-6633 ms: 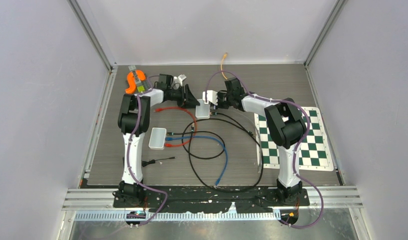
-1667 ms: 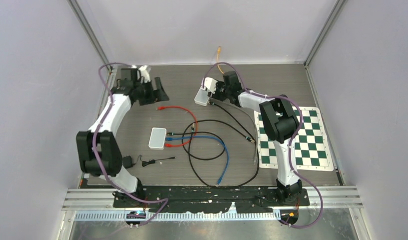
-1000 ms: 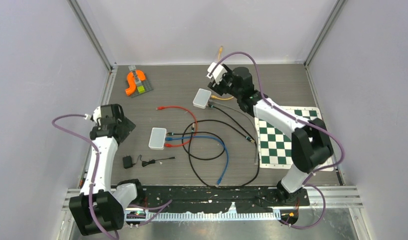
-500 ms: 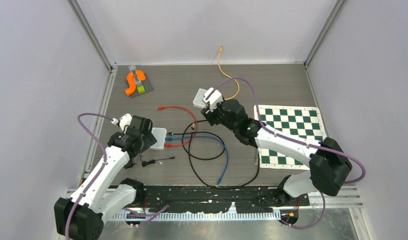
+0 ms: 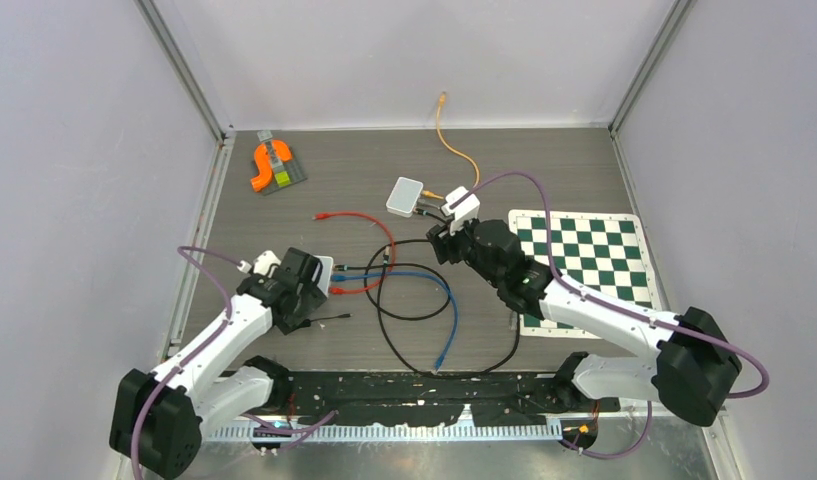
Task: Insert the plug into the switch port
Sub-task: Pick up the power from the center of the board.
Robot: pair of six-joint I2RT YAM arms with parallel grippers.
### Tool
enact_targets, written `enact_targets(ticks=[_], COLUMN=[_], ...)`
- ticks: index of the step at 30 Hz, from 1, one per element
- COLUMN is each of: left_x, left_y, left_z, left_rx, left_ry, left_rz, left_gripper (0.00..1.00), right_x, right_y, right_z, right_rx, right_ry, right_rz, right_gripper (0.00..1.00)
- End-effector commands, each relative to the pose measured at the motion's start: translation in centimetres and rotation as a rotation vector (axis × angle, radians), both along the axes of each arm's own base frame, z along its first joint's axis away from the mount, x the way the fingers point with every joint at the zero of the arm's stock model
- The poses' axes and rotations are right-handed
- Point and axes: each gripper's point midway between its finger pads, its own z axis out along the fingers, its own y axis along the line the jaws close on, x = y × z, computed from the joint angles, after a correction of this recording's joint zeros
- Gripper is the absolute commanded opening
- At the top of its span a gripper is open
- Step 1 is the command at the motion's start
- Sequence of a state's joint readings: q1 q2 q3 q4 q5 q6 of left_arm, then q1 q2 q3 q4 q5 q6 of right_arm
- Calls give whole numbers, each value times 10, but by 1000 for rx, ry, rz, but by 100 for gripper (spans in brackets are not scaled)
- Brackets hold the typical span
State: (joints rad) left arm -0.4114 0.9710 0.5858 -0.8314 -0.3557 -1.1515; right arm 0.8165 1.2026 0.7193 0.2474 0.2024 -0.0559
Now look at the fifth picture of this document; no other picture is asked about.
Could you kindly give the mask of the white network switch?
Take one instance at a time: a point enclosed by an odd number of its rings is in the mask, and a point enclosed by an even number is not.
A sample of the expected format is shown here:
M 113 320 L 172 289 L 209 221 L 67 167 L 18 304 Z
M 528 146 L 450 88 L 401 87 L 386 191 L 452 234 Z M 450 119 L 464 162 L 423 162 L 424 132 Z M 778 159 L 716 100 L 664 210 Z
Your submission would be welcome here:
M 320 291 L 328 297 L 329 288 L 331 286 L 331 274 L 335 265 L 334 258 L 331 256 L 316 255 L 320 262 L 318 273 L 315 275 L 316 284 Z
M 386 210 L 393 215 L 410 218 L 424 191 L 424 184 L 407 177 L 398 177 L 385 203 Z

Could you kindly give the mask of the black power adapter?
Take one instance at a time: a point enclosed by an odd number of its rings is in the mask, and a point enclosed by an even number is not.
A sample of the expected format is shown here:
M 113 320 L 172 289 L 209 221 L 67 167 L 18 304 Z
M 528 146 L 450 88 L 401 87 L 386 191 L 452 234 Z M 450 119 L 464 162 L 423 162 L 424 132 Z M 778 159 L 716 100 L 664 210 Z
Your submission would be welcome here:
M 330 317 L 320 317 L 320 318 L 313 318 L 313 319 L 306 319 L 300 323 L 301 328 L 308 328 L 311 327 L 313 324 L 322 325 L 325 321 L 330 320 L 342 320 L 342 319 L 349 319 L 352 317 L 351 313 L 343 313 L 335 316 Z

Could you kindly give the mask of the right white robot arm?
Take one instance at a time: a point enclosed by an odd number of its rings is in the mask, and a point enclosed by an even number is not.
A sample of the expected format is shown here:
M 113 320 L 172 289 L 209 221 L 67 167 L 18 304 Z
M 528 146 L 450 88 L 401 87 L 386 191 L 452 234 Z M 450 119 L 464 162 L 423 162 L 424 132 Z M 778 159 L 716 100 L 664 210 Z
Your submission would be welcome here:
M 619 358 L 570 356 L 554 385 L 568 410 L 605 397 L 657 401 L 708 427 L 741 373 L 737 352 L 708 312 L 641 307 L 558 274 L 527 256 L 501 220 L 470 220 L 458 230 L 434 226 L 426 238 L 439 263 L 465 263 L 509 309 L 578 327 L 628 351 Z

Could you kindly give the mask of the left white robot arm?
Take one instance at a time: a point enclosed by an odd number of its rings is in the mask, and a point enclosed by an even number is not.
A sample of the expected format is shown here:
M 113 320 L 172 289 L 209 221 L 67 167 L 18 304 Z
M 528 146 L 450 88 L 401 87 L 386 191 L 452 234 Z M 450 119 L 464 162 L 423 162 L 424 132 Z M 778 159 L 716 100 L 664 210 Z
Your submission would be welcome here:
M 203 440 L 236 417 L 261 408 L 282 412 L 292 396 L 289 370 L 254 356 L 230 377 L 221 375 L 271 328 L 288 335 L 329 297 L 334 260 L 289 248 L 266 250 L 253 261 L 225 256 L 243 275 L 220 291 L 224 306 L 187 345 L 148 371 L 133 369 L 119 382 L 109 445 L 129 458 L 132 475 L 182 475 Z

